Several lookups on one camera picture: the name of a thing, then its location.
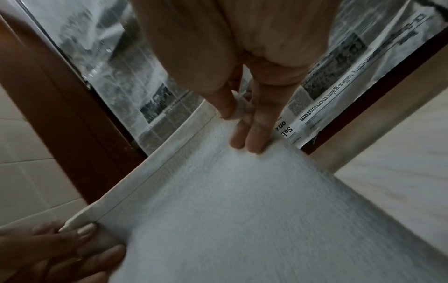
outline white tile wall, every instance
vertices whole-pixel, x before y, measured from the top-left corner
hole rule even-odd
[[[0,85],[0,228],[66,220],[85,206]]]

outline white towel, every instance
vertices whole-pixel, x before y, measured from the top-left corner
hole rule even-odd
[[[63,229],[127,245],[112,283],[447,282],[445,257],[293,145],[231,149],[234,126],[203,103]]]

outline hand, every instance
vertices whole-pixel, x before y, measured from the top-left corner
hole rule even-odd
[[[177,83],[228,118],[242,64],[252,99],[230,139],[260,153],[309,69],[327,49],[339,0],[131,0],[147,39]]]
[[[0,232],[0,283],[105,283],[104,270],[124,257],[123,245],[81,259],[77,248],[96,232],[89,224],[77,231],[58,233],[61,223]]]

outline newspaper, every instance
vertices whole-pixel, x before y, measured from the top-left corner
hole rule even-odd
[[[17,0],[150,155],[202,99],[178,86],[143,38],[127,0]],[[343,0],[329,50],[274,131],[299,148],[403,59],[442,31],[448,0]],[[251,79],[244,69],[240,92]]]

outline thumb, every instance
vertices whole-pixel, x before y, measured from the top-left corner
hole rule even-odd
[[[0,237],[0,266],[22,266],[61,256],[76,250],[96,232],[95,224],[76,231],[39,236]]]

